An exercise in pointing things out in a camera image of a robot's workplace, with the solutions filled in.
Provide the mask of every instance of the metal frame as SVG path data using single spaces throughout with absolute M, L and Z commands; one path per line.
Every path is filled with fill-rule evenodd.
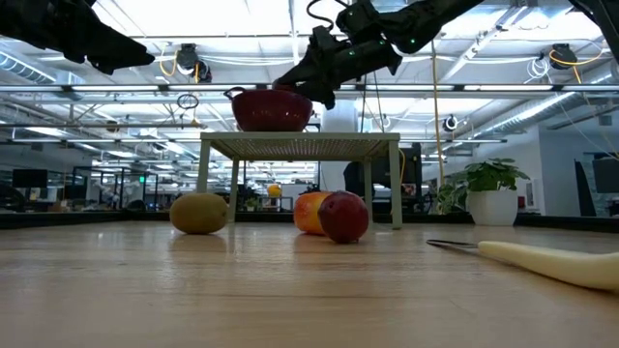
M 232 222 L 236 216 L 239 162 L 241 160 L 362 161 L 365 164 L 366 183 L 371 183 L 371 160 L 389 153 L 392 187 L 399 187 L 399 133 L 203 132 L 200 138 L 197 192 L 207 191 L 211 148 L 233 161 L 228 213 L 228 218 Z M 352 149 L 363 149 L 363 151 L 353 152 Z M 371 185 L 366 185 L 365 189 L 366 206 L 372 218 Z M 392 225 L 394 229 L 400 229 L 402 227 L 401 191 L 392 189 L 391 194 Z

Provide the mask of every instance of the potted plant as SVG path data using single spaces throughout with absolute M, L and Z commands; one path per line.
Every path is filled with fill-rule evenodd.
M 245 207 L 248 212 L 254 212 L 255 208 L 258 206 L 258 200 L 255 198 L 250 198 L 245 202 Z
M 466 181 L 464 176 L 456 174 L 441 186 L 436 195 L 437 212 L 440 215 L 466 212 Z
M 475 223 L 511 226 L 518 212 L 516 179 L 530 180 L 510 163 L 513 159 L 489 159 L 466 167 L 468 206 Z

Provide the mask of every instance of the red bowl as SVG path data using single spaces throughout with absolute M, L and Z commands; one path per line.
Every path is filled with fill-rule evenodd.
M 232 92 L 241 94 L 232 97 Z M 242 131 L 303 131 L 313 109 L 310 100 L 292 92 L 235 87 L 223 94 Z

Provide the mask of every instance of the ceiling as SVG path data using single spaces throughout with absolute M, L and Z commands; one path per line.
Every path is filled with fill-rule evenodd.
M 100 20 L 124 35 L 145 44 L 148 51 L 162 61 L 164 68 L 172 69 L 172 59 L 180 44 L 197 44 L 201 58 L 210 66 L 213 83 L 217 84 L 254 84 L 271 83 L 294 66 L 297 54 L 305 54 L 308 36 L 314 26 L 324 24 L 306 14 L 310 0 L 99 0 L 93 7 Z M 401 9 L 406 0 L 373 1 L 381 12 Z M 535 76 L 532 64 L 540 53 L 548 53 L 552 44 L 570 44 L 578 58 L 588 59 L 600 55 L 592 64 L 583 67 L 585 73 L 608 62 L 611 54 L 605 47 L 600 29 L 585 15 L 570 11 L 567 0 L 539 1 L 540 7 L 506 30 L 492 33 L 497 20 L 508 10 L 507 1 L 486 1 L 482 5 L 445 25 L 441 35 L 434 41 L 436 47 L 436 73 L 441 83 L 501 83 L 521 84 L 524 82 L 546 83 L 547 77 L 555 83 L 573 81 L 571 71 L 542 70 Z M 342 6 L 335 1 L 323 0 L 312 8 L 318 15 L 335 18 Z M 293 37 L 294 26 L 296 38 Z M 475 52 L 458 65 L 458 58 L 474 48 Z M 151 66 L 124 69 L 105 75 L 88 64 L 78 65 L 65 60 L 61 54 L 49 50 L 39 50 L 27 43 L 8 38 L 0 38 L 0 51 L 6 51 L 23 57 L 29 64 L 46 73 L 60 71 L 71 72 L 83 79 L 86 84 L 165 84 L 192 83 L 189 79 L 176 73 L 167 76 L 162 72 L 160 63 Z M 432 61 L 430 45 L 418 53 L 405 57 L 404 63 L 395 75 L 386 70 L 368 75 L 368 84 L 416 84 L 432 83 Z M 0 84 L 31 83 L 11 72 L 0 70 Z M 26 102 L 59 116 L 34 113 L 31 122 L 58 123 L 62 119 L 70 121 L 71 106 L 73 115 L 82 124 L 103 124 L 115 120 L 120 123 L 147 124 L 149 132 L 161 138 L 197 138 L 205 129 L 196 128 L 160 128 L 163 124 L 183 123 L 186 125 L 195 117 L 206 127 L 206 131 L 234 131 L 234 117 L 229 102 L 219 93 L 201 93 L 200 106 L 193 112 L 183 114 L 181 110 L 170 114 L 178 95 L 169 96 L 153 94 L 122 93 L 116 95 L 90 93 L 84 94 L 82 101 L 59 99 L 47 94 L 14 94 L 11 98 Z M 122 98 L 133 101 L 119 104 Z M 362 111 L 362 95 L 353 96 L 358 113 Z M 480 124 L 491 120 L 502 111 L 514 107 L 526 98 L 485 94 L 483 98 L 464 98 L 449 96 L 438 101 L 441 118 L 455 115 L 466 121 L 464 127 L 471 131 Z M 387 115 L 386 131 L 397 131 L 419 137 L 433 138 L 434 101 L 431 95 L 406 98 L 403 95 L 385 95 L 378 99 L 368 94 L 367 111 L 380 109 Z M 313 123 L 319 123 L 324 116 L 322 106 L 316 105 L 317 117 Z M 7 117 L 0 120 L 10 123 Z M 126 130 L 109 132 L 106 130 L 69 131 L 80 137 L 130 138 Z M 22 137 L 44 136 L 30 130 L 20 130 Z M 107 145 L 95 146 L 92 151 L 97 156 L 99 150 L 110 150 Z M 147 145 L 116 149 L 134 152 L 145 159 L 180 159 L 188 160 L 187 154 L 198 154 L 198 145 L 183 145 L 186 153 L 177 158 L 176 153 L 153 150 Z M 107 153 L 111 159 L 120 159 Z M 183 167 L 186 171 L 192 168 Z M 303 165 L 301 172 L 313 172 L 311 165 Z

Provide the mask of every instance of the apple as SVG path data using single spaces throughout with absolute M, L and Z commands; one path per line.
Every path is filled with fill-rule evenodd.
M 301 231 L 317 236 L 324 236 L 320 221 L 318 220 L 318 208 L 322 201 L 331 195 L 331 192 L 311 192 L 299 196 L 294 204 L 294 224 Z
M 324 233 L 338 244 L 358 242 L 369 225 L 364 200 L 346 191 L 325 198 L 318 209 L 318 219 Z

